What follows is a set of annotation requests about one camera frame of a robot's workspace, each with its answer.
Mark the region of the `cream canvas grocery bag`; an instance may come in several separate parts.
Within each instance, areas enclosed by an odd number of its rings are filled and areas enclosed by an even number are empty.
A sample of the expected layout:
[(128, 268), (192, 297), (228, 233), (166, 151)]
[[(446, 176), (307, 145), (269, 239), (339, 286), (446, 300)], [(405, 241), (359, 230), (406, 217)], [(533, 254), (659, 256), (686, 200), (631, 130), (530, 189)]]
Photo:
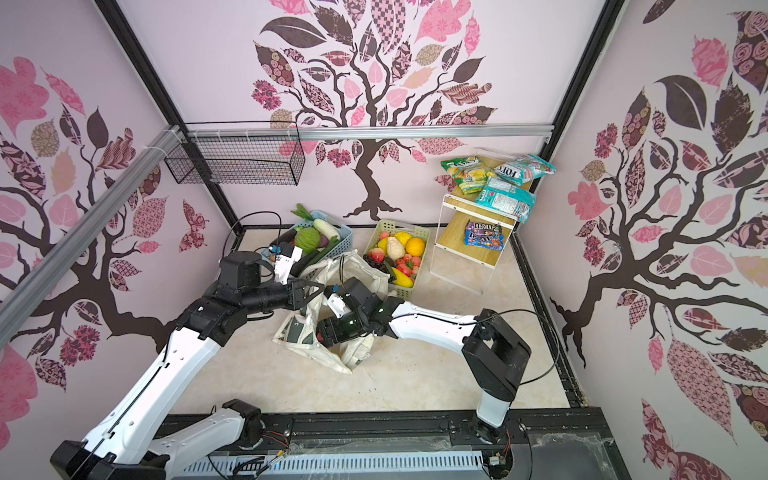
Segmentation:
[[(320, 283), (324, 288), (340, 287), (348, 280), (358, 280), (376, 300), (384, 300), (388, 296), (386, 275), (369, 266), (356, 250), (322, 260), (310, 266), (301, 277)], [(339, 320), (327, 302), (327, 295), (322, 293), (308, 306), (290, 312), (273, 335), (272, 342), (337, 373), (350, 375), (370, 356), (375, 339), (365, 334), (333, 346), (323, 345), (320, 336)]]

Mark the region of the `black grape bunch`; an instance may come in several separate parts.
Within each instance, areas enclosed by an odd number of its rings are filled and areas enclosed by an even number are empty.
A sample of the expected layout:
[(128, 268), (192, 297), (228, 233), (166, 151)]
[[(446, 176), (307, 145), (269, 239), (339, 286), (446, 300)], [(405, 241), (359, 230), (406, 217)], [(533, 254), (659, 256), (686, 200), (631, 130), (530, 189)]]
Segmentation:
[(363, 256), (364, 261), (375, 270), (378, 270), (388, 276), (388, 282), (392, 284), (394, 280), (396, 279), (395, 275), (392, 273), (392, 269), (389, 264), (387, 264), (385, 261), (379, 262), (375, 260), (373, 257), (371, 257), (368, 254), (365, 254)]

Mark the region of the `yellow lemon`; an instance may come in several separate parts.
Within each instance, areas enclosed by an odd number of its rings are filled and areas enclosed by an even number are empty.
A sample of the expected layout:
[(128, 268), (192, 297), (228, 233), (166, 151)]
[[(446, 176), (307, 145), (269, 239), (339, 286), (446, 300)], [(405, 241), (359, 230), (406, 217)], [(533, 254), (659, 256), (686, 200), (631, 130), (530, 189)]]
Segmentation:
[(394, 235), (394, 238), (404, 247), (406, 248), (409, 241), (413, 239), (413, 236), (407, 232), (398, 232)]

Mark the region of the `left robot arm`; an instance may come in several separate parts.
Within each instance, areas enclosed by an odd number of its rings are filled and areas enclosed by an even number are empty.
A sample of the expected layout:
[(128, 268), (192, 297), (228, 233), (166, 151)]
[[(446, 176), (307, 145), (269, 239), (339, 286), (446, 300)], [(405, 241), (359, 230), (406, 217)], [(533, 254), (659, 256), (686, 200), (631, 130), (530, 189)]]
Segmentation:
[(172, 435), (157, 432), (191, 381), (249, 321), (278, 309), (297, 311), (323, 292), (304, 279), (264, 280), (254, 252), (236, 251), (219, 276), (177, 318), (168, 343), (129, 393), (82, 440), (66, 440), (50, 458), (63, 479), (171, 479), (225, 446), (259, 446), (259, 408), (231, 400)]

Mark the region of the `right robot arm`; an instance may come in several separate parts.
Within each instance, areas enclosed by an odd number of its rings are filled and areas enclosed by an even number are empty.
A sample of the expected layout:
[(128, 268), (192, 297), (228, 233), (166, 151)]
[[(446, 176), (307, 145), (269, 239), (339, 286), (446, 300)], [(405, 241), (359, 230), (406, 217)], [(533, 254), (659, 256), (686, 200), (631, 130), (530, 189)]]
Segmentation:
[(396, 296), (384, 299), (352, 278), (325, 289), (332, 315), (318, 322), (325, 347), (362, 336), (418, 340), (461, 355), (482, 391), (476, 408), (481, 424), (498, 429), (505, 421), (531, 357), (525, 340), (494, 310), (457, 315), (429, 310)]

